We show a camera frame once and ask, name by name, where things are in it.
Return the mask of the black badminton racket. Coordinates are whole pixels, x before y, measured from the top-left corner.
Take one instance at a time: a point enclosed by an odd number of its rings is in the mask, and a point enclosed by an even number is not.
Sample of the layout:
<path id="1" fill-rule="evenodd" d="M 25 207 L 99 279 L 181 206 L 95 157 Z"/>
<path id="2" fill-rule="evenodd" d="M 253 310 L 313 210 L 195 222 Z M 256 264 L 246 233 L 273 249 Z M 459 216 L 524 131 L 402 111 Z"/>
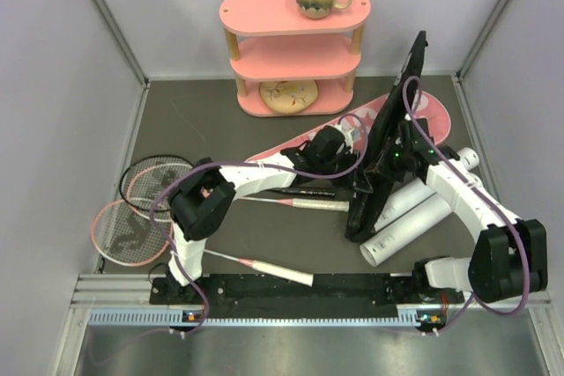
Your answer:
<path id="1" fill-rule="evenodd" d="M 131 164 L 120 179 L 119 193 L 125 203 L 139 216 L 157 222 L 169 222 L 168 196 L 183 188 L 197 177 L 204 187 L 198 195 L 210 200 L 225 182 L 234 192 L 229 203 L 265 190 L 289 188 L 317 179 L 317 174 L 304 173 L 293 168 L 292 161 L 277 152 L 274 155 L 249 162 L 213 162 L 205 159 L 197 165 L 175 155 L 156 155 Z"/>

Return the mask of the pink badminton racket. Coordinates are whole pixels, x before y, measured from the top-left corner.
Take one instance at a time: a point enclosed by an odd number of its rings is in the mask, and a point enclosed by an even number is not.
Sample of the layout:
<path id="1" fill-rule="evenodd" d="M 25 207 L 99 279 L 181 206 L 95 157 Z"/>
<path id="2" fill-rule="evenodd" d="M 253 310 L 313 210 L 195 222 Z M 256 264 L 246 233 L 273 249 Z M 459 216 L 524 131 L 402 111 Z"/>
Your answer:
<path id="1" fill-rule="evenodd" d="M 168 237 L 174 234 L 174 224 L 168 212 L 155 214 L 152 224 L 148 212 L 130 206 L 124 200 L 105 206 L 94 219 L 91 239 L 98 252 L 107 260 L 126 267 L 140 267 L 155 261 L 168 247 Z M 284 268 L 268 262 L 234 257 L 207 248 L 203 252 L 221 257 L 260 273 L 277 276 L 298 284 L 312 286 L 313 274 Z"/>

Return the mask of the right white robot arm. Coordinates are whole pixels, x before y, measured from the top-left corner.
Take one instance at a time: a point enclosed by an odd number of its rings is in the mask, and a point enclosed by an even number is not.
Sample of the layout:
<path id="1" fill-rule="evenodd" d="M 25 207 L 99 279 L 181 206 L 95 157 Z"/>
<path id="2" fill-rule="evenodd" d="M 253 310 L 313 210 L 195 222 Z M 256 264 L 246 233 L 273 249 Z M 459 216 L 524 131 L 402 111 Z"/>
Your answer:
<path id="1" fill-rule="evenodd" d="M 546 231 L 501 206 L 470 170 L 475 152 L 437 148 L 424 119 L 396 122 L 377 118 L 370 131 L 374 154 L 375 210 L 364 242 L 368 259 L 379 264 L 449 214 L 472 236 L 471 256 L 424 259 L 413 268 L 413 295 L 434 300 L 443 289 L 470 291 L 493 303 L 542 291 L 548 283 Z"/>

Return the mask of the white shuttlecock tube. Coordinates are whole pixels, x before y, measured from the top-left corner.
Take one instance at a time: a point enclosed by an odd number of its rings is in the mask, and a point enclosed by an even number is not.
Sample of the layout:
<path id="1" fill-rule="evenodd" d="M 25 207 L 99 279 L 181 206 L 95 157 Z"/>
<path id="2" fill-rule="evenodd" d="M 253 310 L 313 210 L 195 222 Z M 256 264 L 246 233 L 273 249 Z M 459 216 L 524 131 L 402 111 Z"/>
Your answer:
<path id="1" fill-rule="evenodd" d="M 369 265 L 376 267 L 439 224 L 450 213 L 448 203 L 438 195 L 433 195 L 361 244 L 360 253 Z"/>
<path id="2" fill-rule="evenodd" d="M 479 156 L 473 149 L 465 147 L 457 154 L 466 170 L 470 171 L 478 166 Z M 414 180 L 403 186 L 389 196 L 382 213 L 375 222 L 374 232 L 379 232 L 395 222 L 433 195 L 434 191 L 420 180 Z"/>

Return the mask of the black Crossway racket bag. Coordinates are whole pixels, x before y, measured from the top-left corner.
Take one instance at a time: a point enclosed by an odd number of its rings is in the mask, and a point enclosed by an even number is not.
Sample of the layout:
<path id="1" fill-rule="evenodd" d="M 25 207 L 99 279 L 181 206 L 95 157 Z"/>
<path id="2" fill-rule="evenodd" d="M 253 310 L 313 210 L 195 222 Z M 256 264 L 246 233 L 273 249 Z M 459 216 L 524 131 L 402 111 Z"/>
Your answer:
<path id="1" fill-rule="evenodd" d="M 345 227 L 345 238 L 353 243 L 361 244 L 371 238 L 394 184 L 404 177 L 405 171 L 396 170 L 393 165 L 397 152 L 394 144 L 400 122 L 406 115 L 403 87 L 409 77 L 421 76 L 427 46 L 427 32 L 421 30 L 369 131 L 366 155 L 357 176 L 361 182 L 368 183 L 370 189 L 353 195 Z"/>

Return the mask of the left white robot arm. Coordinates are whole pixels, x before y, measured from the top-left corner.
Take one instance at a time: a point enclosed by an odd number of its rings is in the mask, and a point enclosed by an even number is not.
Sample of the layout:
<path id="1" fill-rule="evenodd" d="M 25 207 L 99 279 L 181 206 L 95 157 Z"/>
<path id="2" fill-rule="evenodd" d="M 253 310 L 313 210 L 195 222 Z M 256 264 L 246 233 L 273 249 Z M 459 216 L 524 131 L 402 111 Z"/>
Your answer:
<path id="1" fill-rule="evenodd" d="M 311 181 L 348 185 L 366 155 L 369 134 L 365 125 L 347 128 L 340 122 L 265 159 L 197 162 L 167 196 L 174 224 L 168 264 L 171 294 L 184 303 L 197 297 L 206 240 L 220 228 L 234 201 Z"/>

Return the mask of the pink racket bag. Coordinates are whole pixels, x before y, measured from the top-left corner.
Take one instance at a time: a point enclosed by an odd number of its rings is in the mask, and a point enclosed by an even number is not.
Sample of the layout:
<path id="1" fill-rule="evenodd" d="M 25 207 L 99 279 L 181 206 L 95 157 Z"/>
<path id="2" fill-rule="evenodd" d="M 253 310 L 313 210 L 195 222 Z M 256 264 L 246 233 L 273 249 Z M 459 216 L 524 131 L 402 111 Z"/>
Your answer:
<path id="1" fill-rule="evenodd" d="M 366 132 L 368 132 L 382 109 L 388 95 L 378 97 L 376 100 L 371 100 L 368 103 L 360 107 L 356 107 L 350 114 L 355 114 L 360 118 L 360 122 L 364 125 Z M 419 101 L 418 108 L 416 110 L 415 116 L 418 119 L 426 119 L 428 128 L 430 130 L 430 136 L 434 139 L 435 144 L 441 144 L 449 136 L 451 129 L 451 119 L 447 108 L 432 94 L 428 92 L 423 92 L 421 94 L 421 99 Z M 342 129 L 345 131 L 346 136 L 352 136 L 354 141 L 353 149 L 360 151 L 364 145 L 364 141 L 361 139 L 362 134 L 359 130 L 360 122 L 352 117 L 346 117 L 341 123 Z M 266 159 L 277 152 L 280 152 L 286 148 L 298 147 L 306 141 L 312 140 L 315 135 L 323 129 L 325 126 L 336 126 L 339 123 L 339 117 L 334 118 L 326 123 L 323 123 L 303 134 L 289 139 L 282 144 L 276 145 L 266 151 L 262 151 L 253 156 L 247 158 L 247 161 L 263 160 Z"/>

